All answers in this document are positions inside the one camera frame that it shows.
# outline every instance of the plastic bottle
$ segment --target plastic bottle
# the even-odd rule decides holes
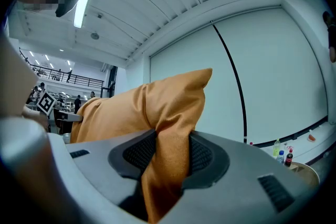
[[[281,146],[281,143],[280,143],[279,139],[277,139],[274,143],[274,146],[273,146],[273,156],[274,157],[277,157],[279,155],[280,146]]]
[[[287,167],[289,167],[290,164],[292,163],[292,159],[293,159],[293,154],[292,154],[292,152],[293,152],[293,150],[290,149],[290,150],[289,150],[289,153],[287,154],[286,161],[285,161],[285,165],[286,165]]]
[[[284,163],[284,153],[283,153],[284,151],[280,151],[279,152],[279,155],[278,155],[278,157],[277,157],[277,161],[279,162],[279,163],[281,163],[281,164],[283,164]]]

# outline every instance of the orange fabric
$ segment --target orange fabric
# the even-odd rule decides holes
[[[156,129],[156,153],[141,177],[149,222],[158,222],[177,202],[189,169],[188,135],[200,118],[203,88],[212,69],[180,74],[108,99],[91,99],[74,122],[71,142],[104,140]]]

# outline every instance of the railing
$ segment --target railing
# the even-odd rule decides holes
[[[27,62],[27,64],[30,66],[30,68],[35,72],[36,75],[38,75],[41,78],[45,79],[51,79],[71,84],[77,84],[82,86],[88,86],[93,88],[102,88],[103,87],[103,81],[98,79],[92,79],[87,77],[78,76],[75,74],[69,74],[62,71],[56,71],[54,69],[40,67],[36,65],[32,65],[28,59],[23,55],[23,53],[20,50],[21,57],[24,58],[24,60]]]

